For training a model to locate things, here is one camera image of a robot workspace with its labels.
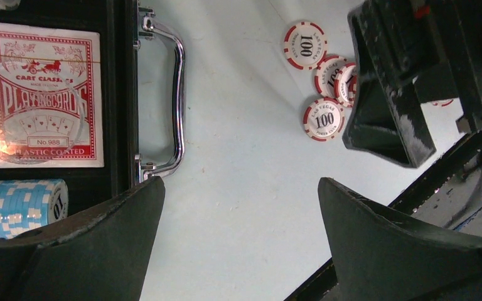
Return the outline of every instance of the white table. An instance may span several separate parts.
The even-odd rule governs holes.
[[[283,300],[330,257],[321,177],[388,204],[460,138],[458,102],[423,106],[439,151],[418,170],[303,132],[301,116],[317,94],[313,74],[284,59],[284,35],[297,21],[314,21],[331,53],[353,58],[346,15],[360,3],[142,0],[181,33],[188,54],[186,159],[164,179],[142,300]],[[141,151],[167,160],[173,54],[146,42],[139,52]]]

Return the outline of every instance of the case handle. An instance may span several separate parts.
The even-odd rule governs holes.
[[[173,138],[174,138],[174,153],[166,164],[157,166],[155,163],[142,163],[141,154],[136,154],[135,170],[136,178],[134,184],[139,184],[146,179],[153,176],[166,177],[172,175],[180,166],[184,158],[184,122],[185,122],[185,63],[186,52],[184,43],[179,34],[170,27],[155,20],[155,13],[152,9],[137,7],[138,31],[134,42],[134,48],[139,49],[141,42],[139,37],[145,37],[151,40],[155,37],[162,38],[162,41],[168,40],[174,43],[174,76],[173,76],[173,92],[171,95],[172,114],[173,114]]]

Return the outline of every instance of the stack of blue poker chips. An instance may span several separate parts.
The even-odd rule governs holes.
[[[0,238],[66,218],[68,204],[64,180],[0,181]]]

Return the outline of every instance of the poker chip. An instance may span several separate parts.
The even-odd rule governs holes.
[[[441,100],[438,102],[432,102],[431,104],[434,105],[435,107],[447,107],[451,105],[455,99],[447,99],[447,100]]]
[[[300,70],[315,69],[326,56],[328,40],[313,22],[300,22],[287,31],[284,53],[287,61]]]
[[[350,104],[350,107],[354,106],[354,103],[356,101],[356,93],[357,93],[357,75],[354,75],[352,77],[352,80],[350,81],[350,84],[348,86],[348,103]]]
[[[339,70],[348,63],[348,60],[340,55],[327,56],[317,67],[315,73],[315,88],[324,97],[335,98],[335,78]]]
[[[348,99],[348,87],[351,79],[355,75],[357,75],[356,63],[348,63],[339,70],[339,73],[335,78],[333,91],[337,101],[339,101],[342,106],[352,107],[352,104]]]
[[[334,139],[344,125],[344,108],[332,98],[321,98],[313,102],[304,114],[306,134],[319,142]]]
[[[68,203],[63,180],[0,181],[0,238],[66,218]]]

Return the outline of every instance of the deck of playing cards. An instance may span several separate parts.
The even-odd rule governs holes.
[[[101,101],[98,33],[0,23],[0,168],[103,167]]]

